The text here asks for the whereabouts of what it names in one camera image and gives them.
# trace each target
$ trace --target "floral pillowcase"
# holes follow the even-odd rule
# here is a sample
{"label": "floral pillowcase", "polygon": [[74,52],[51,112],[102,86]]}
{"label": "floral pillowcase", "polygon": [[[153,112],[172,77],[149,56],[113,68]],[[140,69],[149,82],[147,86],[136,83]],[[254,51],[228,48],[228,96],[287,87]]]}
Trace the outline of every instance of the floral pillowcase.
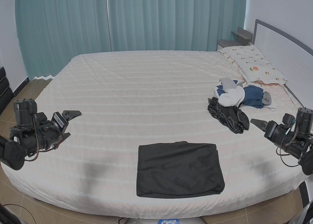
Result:
{"label": "floral pillowcase", "polygon": [[287,79],[280,71],[267,61],[254,46],[232,46],[218,50],[233,65],[236,65],[246,81],[285,84]]}

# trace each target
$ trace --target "headboard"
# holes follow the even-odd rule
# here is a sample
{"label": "headboard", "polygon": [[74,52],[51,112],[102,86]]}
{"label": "headboard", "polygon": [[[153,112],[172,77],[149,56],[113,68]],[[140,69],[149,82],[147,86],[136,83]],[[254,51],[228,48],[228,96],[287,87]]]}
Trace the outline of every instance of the headboard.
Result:
{"label": "headboard", "polygon": [[288,79],[285,86],[300,104],[313,109],[313,50],[258,19],[252,43]]}

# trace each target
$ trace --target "white wall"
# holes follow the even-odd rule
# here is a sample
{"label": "white wall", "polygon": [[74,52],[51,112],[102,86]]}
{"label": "white wall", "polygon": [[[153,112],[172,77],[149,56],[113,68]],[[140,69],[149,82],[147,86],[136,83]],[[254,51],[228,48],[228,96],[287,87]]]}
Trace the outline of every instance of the white wall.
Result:
{"label": "white wall", "polygon": [[14,91],[26,78],[15,24],[15,0],[0,0],[0,66]]}
{"label": "white wall", "polygon": [[313,49],[313,0],[247,0],[245,29],[253,33],[256,19]]}

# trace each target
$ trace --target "bed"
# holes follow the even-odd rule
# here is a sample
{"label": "bed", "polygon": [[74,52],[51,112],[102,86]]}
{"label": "bed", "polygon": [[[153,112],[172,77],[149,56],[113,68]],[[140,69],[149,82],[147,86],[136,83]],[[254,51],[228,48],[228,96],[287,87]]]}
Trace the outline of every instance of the bed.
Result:
{"label": "bed", "polygon": [[[60,148],[20,171],[3,170],[20,191],[62,208],[129,218],[191,218],[237,210],[296,189],[307,177],[275,154],[250,125],[234,134],[207,111],[219,78],[242,81],[220,52],[126,51],[83,54],[37,98],[38,112],[80,110]],[[281,122],[300,104],[283,86],[266,85],[277,109],[243,105],[249,119]],[[185,199],[136,196],[138,146],[188,141],[217,145],[225,189]],[[296,159],[287,156],[286,163]]]}

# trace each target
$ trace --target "teal curtain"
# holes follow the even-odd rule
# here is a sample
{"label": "teal curtain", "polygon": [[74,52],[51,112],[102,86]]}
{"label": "teal curtain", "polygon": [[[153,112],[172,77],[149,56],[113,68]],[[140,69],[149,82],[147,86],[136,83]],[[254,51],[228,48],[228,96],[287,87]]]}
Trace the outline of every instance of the teal curtain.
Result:
{"label": "teal curtain", "polygon": [[246,0],[108,0],[112,50],[215,51],[243,27]]}
{"label": "teal curtain", "polygon": [[15,0],[30,79],[55,76],[83,53],[215,51],[243,27],[245,9],[246,0]]}
{"label": "teal curtain", "polygon": [[55,76],[76,55],[111,51],[106,0],[15,0],[30,79]]}

